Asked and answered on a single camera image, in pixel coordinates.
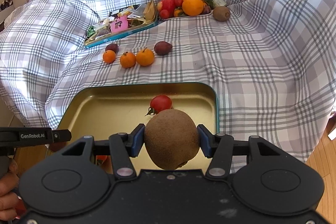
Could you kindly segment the person's left hand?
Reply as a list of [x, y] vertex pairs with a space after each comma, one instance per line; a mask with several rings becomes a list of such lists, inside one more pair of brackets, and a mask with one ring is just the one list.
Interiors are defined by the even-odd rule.
[[18, 165], [10, 158], [8, 171], [1, 178], [1, 223], [17, 219], [25, 211], [22, 200], [13, 192], [18, 184]]

